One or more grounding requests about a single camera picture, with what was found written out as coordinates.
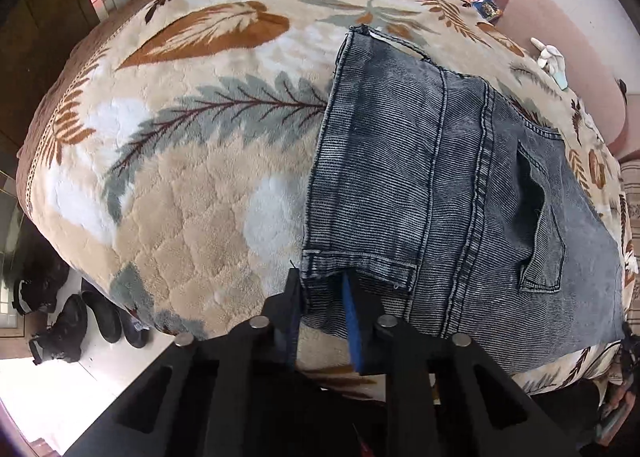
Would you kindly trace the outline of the grey-blue denim pants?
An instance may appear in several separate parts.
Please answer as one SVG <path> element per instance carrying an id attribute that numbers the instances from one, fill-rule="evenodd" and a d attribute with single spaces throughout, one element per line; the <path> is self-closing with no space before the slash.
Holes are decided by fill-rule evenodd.
<path id="1" fill-rule="evenodd" d="M 620 247 L 565 157 L 478 76 L 349 30 L 305 212 L 305 323 L 346 333 L 342 279 L 508 373 L 623 336 Z"/>

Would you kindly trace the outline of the black slipper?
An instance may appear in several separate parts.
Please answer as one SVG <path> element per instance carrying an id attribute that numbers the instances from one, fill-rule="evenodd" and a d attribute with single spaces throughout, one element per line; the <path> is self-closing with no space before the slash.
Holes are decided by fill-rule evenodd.
<path id="1" fill-rule="evenodd" d="M 111 344 L 125 340 L 135 349 L 143 349 L 150 339 L 150 330 L 128 311 L 115 305 L 89 281 L 81 281 L 80 296 L 92 310 L 102 338 Z"/>

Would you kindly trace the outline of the black shoe lower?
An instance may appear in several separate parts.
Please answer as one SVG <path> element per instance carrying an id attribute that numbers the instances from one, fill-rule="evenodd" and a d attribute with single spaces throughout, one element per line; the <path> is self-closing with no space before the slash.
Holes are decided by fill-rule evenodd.
<path id="1" fill-rule="evenodd" d="M 88 328 L 87 307 L 80 295 L 70 295 L 54 324 L 29 340 L 32 362 L 40 365 L 59 359 L 76 363 Z"/>

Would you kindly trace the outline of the black shoe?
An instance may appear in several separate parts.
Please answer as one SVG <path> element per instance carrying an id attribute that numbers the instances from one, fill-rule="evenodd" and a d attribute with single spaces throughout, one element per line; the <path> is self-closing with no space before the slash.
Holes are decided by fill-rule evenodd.
<path id="1" fill-rule="evenodd" d="M 54 324 L 29 340 L 32 362 L 40 365 L 59 359 L 76 363 L 88 328 L 87 307 L 80 295 L 70 295 Z"/>
<path id="2" fill-rule="evenodd" d="M 67 281 L 70 266 L 63 260 L 32 260 L 14 281 L 14 309 L 21 316 L 31 313 L 52 314 L 58 304 L 58 292 Z"/>

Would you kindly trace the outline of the black shoe left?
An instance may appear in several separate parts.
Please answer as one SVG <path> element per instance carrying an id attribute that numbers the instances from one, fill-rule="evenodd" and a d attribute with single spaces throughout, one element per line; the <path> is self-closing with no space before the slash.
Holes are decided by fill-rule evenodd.
<path id="1" fill-rule="evenodd" d="M 67 281 L 70 266 L 63 260 L 32 260 L 14 281 L 14 309 L 21 316 L 31 313 L 52 314 L 58 304 L 58 292 Z"/>

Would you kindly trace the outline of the black clip on headboard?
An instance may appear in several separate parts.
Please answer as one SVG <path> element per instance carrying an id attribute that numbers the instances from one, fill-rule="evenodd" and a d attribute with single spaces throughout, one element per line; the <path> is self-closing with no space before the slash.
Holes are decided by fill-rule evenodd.
<path id="1" fill-rule="evenodd" d="M 618 88 L 620 89 L 620 94 L 622 94 L 625 104 L 628 104 L 626 83 L 624 82 L 623 79 L 617 79 L 616 83 Z"/>

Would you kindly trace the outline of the beige leaf-pattern fleece blanket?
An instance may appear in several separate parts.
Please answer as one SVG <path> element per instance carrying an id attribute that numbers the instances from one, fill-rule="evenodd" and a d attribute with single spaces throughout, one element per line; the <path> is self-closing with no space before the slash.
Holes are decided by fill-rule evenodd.
<path id="1" fill-rule="evenodd" d="M 18 162 L 23 209 L 143 324 L 225 335 L 300 272 L 336 58 L 360 26 L 484 79 L 561 134 L 620 247 L 623 300 L 620 165 L 582 100 L 465 0 L 133 0 L 77 45 L 37 109 Z M 602 377 L 623 336 L 509 375 L 530 394 Z M 348 359 L 346 333 L 303 320 L 298 369 L 380 399 L 381 379 L 357 376 Z"/>

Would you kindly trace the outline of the white glove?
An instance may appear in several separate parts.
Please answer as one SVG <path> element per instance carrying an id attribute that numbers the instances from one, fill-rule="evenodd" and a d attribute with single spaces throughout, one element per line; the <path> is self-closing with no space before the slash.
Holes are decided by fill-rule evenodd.
<path id="1" fill-rule="evenodd" d="M 529 41 L 538 50 L 537 65 L 551 76 L 562 91 L 566 90 L 568 82 L 564 55 L 555 46 L 544 44 L 534 36 Z"/>

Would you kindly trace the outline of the pink padded headboard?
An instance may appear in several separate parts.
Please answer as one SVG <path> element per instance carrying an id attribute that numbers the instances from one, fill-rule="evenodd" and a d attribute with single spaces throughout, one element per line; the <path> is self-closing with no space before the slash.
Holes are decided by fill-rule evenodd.
<path id="1" fill-rule="evenodd" d="M 570 17 L 552 0 L 495 0 L 502 15 L 495 27 L 529 53 L 531 38 L 565 56 L 570 88 L 582 99 L 605 143 L 621 162 L 639 158 L 639 96 L 625 94 L 612 70 Z"/>

